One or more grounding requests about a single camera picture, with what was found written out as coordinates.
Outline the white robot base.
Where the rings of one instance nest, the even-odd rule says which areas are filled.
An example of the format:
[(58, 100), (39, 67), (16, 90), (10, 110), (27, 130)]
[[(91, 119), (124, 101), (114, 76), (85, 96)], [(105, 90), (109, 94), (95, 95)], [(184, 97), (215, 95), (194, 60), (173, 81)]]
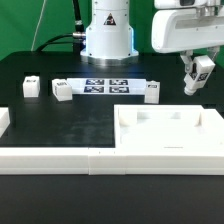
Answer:
[(84, 62), (100, 66), (134, 63), (134, 31), (129, 25), (129, 0), (92, 0), (92, 21), (86, 28)]

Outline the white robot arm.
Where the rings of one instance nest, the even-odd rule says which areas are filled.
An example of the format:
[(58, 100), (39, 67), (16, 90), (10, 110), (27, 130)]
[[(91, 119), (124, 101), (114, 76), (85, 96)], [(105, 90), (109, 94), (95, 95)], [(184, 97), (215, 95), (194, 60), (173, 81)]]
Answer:
[(207, 48), (215, 60), (224, 46), (224, 4), (222, 0), (154, 0), (151, 44), (158, 53), (179, 52), (185, 71), (191, 72), (191, 56)]

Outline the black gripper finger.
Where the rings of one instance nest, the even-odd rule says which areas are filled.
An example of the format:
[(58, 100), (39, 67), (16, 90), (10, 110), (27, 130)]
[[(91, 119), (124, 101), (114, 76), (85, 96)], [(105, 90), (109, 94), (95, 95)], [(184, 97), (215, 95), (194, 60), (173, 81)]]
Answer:
[(193, 55), (192, 52), (181, 52), (180, 53), (180, 57), (185, 65), (186, 73), (192, 72), (192, 66), (193, 66), (192, 55)]
[(220, 48), (219, 47), (209, 47), (207, 49), (208, 52), (208, 56), (212, 61), (215, 61), (218, 57), (218, 54), (220, 52)]

